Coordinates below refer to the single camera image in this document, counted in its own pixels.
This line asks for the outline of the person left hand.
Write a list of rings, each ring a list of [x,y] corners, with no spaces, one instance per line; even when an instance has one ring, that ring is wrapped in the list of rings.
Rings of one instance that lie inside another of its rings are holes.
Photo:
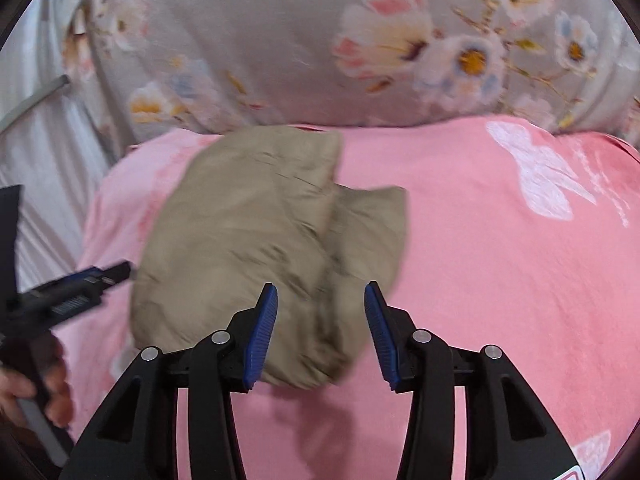
[[[43,376],[49,393],[49,402],[44,412],[54,426],[64,428],[73,420],[74,404],[67,380],[64,347],[53,337],[52,361]],[[1,367],[1,415],[12,425],[26,428],[26,419],[17,405],[18,399],[31,399],[36,395],[34,384],[12,368]]]

